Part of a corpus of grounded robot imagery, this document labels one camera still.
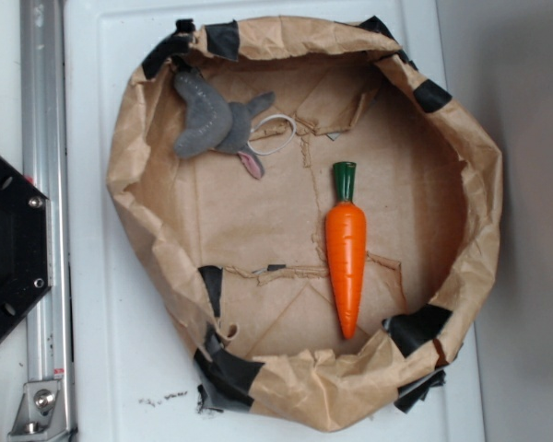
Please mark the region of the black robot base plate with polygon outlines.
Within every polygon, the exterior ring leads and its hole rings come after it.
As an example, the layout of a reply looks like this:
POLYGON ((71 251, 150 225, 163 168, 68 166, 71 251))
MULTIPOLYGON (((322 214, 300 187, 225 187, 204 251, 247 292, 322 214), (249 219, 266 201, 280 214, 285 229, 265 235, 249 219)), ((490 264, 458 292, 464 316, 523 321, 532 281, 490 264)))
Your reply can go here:
POLYGON ((0 156, 0 343, 50 289, 49 199, 0 156))

